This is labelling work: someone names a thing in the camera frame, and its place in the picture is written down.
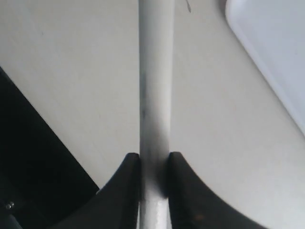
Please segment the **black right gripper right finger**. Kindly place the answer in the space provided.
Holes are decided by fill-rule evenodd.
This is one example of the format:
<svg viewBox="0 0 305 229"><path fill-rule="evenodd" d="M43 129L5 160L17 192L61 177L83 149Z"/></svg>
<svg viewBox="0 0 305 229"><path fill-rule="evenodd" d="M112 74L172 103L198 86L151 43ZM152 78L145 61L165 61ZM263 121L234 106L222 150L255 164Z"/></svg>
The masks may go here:
<svg viewBox="0 0 305 229"><path fill-rule="evenodd" d="M180 152L168 157L168 198L173 229L261 229L219 198Z"/></svg>

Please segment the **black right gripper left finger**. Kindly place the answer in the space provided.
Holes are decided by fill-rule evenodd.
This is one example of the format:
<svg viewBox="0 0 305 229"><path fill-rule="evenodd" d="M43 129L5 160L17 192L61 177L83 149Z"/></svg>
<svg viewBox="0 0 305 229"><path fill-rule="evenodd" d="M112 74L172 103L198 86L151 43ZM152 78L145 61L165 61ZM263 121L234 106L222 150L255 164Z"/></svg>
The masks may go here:
<svg viewBox="0 0 305 229"><path fill-rule="evenodd" d="M141 163L128 153L107 184L83 207L53 229L135 229L140 199Z"/></svg>

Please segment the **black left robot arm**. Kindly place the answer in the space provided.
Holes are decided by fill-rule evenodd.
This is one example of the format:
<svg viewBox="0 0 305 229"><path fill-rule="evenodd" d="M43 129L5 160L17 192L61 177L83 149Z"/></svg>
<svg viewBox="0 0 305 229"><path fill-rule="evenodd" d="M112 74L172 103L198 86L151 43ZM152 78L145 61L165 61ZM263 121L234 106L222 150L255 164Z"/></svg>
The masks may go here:
<svg viewBox="0 0 305 229"><path fill-rule="evenodd" d="M1 71L1 228L47 229L97 191L95 182Z"/></svg>

